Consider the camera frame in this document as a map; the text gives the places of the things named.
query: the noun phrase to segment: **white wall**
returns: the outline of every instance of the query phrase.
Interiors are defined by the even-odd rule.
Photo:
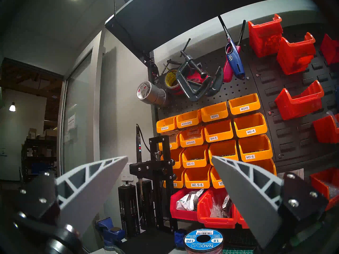
[[[25,142],[28,130],[35,128],[43,133],[46,98],[7,89],[3,92],[5,106],[0,109],[0,148],[7,156],[0,156],[0,179],[19,180],[21,165],[21,144]],[[9,111],[15,101],[15,112]]]
[[[280,23],[282,27],[325,22],[323,15],[312,0],[267,0],[224,13],[221,17],[232,39],[237,42],[243,20],[252,21],[253,24],[265,23],[272,21],[275,13],[282,18]],[[248,36],[248,24],[246,23],[243,39]],[[156,48],[154,60],[159,70],[163,70],[162,63],[166,64],[169,58],[180,61],[180,50],[184,48],[188,38],[191,38],[191,41],[185,52],[193,58],[198,58],[226,45],[225,32],[218,17],[215,17]]]
[[[148,143],[153,137],[151,106],[137,99],[137,87],[148,81],[147,67],[140,62],[115,36],[106,32],[102,58],[100,86],[100,159],[126,155],[136,162],[135,135],[138,123]],[[142,144],[142,159],[150,155]],[[105,215],[121,227],[118,179],[104,204]]]

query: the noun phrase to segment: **spool label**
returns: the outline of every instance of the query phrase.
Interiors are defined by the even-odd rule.
[[[210,239],[207,242],[199,242],[197,238],[201,235],[208,235]],[[223,242],[222,234],[217,230],[199,229],[192,231],[185,236],[185,245],[193,250],[207,251],[220,247]]]
[[[188,126],[188,125],[191,125],[191,124],[192,124],[192,120],[187,121],[187,122],[182,122],[181,126]]]
[[[211,119],[219,118],[219,114],[213,114],[211,115]]]
[[[253,154],[253,155],[247,155],[247,156],[245,157],[245,159],[246,159],[246,160],[255,159],[255,155],[254,155],[254,154]]]
[[[210,137],[209,140],[210,140],[210,141],[218,140],[218,136],[216,135],[216,136],[214,136],[214,137]]]
[[[247,135],[249,135],[249,134],[254,134],[254,133],[256,133],[255,128],[246,131],[246,134],[247,134]]]
[[[195,140],[186,141],[186,145],[193,145],[193,144],[195,144]]]
[[[246,110],[249,110],[249,106],[243,106],[240,108],[240,112],[243,112],[243,111],[246,111]]]

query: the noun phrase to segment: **black cylinder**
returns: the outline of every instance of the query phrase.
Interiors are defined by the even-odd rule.
[[[119,207],[122,229],[128,237],[140,234],[137,195],[131,184],[118,187]]]

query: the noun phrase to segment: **paper sign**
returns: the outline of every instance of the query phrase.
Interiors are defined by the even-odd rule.
[[[75,114],[68,118],[67,121],[67,131],[73,128],[75,128]]]

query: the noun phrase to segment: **pegboard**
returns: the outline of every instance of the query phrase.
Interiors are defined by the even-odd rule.
[[[334,89],[339,86],[339,76],[327,66],[324,57],[319,51],[325,34],[325,27],[323,26],[323,24],[302,24],[283,28],[283,36],[291,43],[303,41],[306,32],[310,32],[316,39],[315,48],[317,54],[305,72],[286,76],[276,61],[276,54],[258,58],[250,47],[249,39],[247,38],[242,41],[240,57],[246,77],[249,77],[249,80],[242,81],[233,76],[232,81],[224,83],[219,93],[215,96],[204,96],[198,102],[189,101],[185,95],[171,96],[171,103],[168,107],[157,108],[159,120],[247,94],[257,93],[261,104],[259,110],[232,115],[227,102],[229,116],[226,120],[258,112],[262,113],[267,122],[268,131],[266,135],[272,144],[273,161],[276,167],[314,159],[338,150],[338,145],[318,143],[312,126],[312,122],[324,117],[328,110],[331,110],[333,114],[337,113]],[[218,67],[223,67],[225,64],[225,49],[224,47],[220,48],[196,58],[195,61],[196,63],[201,62],[202,68],[209,74],[215,74]],[[166,90],[164,85],[165,76],[166,74],[158,77],[155,81],[155,85],[164,90]],[[283,121],[274,102],[281,90],[285,87],[291,96],[294,96],[303,92],[317,79],[325,92],[322,98],[322,109],[304,117]],[[232,128],[233,139],[237,140],[233,120]]]

